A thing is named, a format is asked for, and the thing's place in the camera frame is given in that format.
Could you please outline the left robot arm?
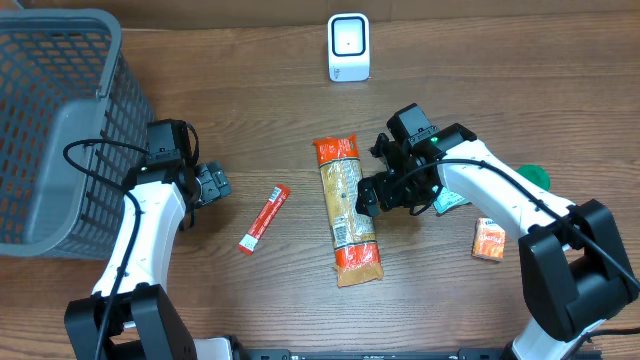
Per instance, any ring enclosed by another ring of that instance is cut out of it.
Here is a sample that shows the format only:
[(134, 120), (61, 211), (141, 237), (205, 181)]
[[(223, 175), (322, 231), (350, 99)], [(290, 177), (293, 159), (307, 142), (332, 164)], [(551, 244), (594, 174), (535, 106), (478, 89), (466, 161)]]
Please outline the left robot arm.
[(197, 209), (230, 195), (221, 165), (199, 160), (194, 127), (166, 119), (147, 126), (142, 158), (115, 182), (88, 177), (124, 199), (109, 262), (88, 298), (68, 304), (64, 324), (79, 359), (195, 359), (196, 343), (165, 290), (178, 232)]

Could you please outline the orange kleenex tissue pack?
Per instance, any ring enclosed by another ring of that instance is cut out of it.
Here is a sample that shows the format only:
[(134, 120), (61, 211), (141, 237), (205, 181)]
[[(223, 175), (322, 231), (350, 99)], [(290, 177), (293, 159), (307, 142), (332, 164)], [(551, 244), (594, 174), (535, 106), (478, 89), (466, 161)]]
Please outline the orange kleenex tissue pack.
[(501, 261), (504, 257), (506, 232), (492, 219), (479, 218), (476, 222), (472, 255)]

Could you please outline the red stick packet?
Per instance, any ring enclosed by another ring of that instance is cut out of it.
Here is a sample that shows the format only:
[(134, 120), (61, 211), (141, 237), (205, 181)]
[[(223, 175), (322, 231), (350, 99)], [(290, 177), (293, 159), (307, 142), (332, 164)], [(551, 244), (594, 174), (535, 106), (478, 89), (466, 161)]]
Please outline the red stick packet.
[(289, 187), (283, 184), (277, 184), (274, 187), (274, 190), (261, 209), (259, 215), (256, 217), (244, 237), (240, 240), (238, 249), (241, 252), (247, 255), (252, 255), (254, 253), (259, 240), (263, 237), (264, 233), (282, 205), (288, 199), (289, 195)]

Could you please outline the long spaghetti pasta package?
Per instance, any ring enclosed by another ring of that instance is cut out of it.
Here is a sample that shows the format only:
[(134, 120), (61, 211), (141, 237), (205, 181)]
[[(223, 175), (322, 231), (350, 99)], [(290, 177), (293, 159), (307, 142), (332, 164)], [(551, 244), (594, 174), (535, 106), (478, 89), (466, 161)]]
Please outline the long spaghetti pasta package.
[(347, 287), (384, 278), (373, 220), (356, 211), (362, 179), (356, 136), (313, 141), (335, 256), (337, 285)]

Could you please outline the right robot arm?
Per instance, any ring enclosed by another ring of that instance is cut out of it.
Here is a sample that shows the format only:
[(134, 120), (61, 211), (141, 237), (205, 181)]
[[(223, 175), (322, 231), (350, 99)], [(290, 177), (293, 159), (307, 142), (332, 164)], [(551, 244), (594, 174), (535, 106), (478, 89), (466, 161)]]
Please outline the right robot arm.
[(542, 189), (463, 125), (432, 125), (417, 104), (397, 111), (386, 127), (370, 150), (386, 169), (359, 182), (358, 213), (404, 207), (417, 215), (447, 189), (517, 241), (532, 318), (502, 358), (574, 359), (585, 342), (605, 335), (602, 323), (638, 299), (639, 281), (602, 203), (576, 205)]

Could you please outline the teal wet wipes pack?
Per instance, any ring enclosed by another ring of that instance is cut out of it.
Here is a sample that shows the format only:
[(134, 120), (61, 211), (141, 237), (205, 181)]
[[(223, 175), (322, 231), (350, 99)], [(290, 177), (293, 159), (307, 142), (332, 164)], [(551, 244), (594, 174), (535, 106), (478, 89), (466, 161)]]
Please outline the teal wet wipes pack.
[(443, 188), (434, 201), (433, 207), (437, 214), (442, 215), (452, 208), (467, 204), (469, 201), (463, 196)]

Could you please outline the green lid jar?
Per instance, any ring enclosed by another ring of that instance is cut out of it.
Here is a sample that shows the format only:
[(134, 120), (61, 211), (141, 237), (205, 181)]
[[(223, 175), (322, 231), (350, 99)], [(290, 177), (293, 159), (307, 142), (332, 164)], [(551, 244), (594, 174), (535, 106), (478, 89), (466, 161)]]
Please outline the green lid jar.
[(526, 164), (518, 168), (517, 172), (541, 189), (545, 191), (550, 190), (551, 179), (542, 167), (535, 164)]

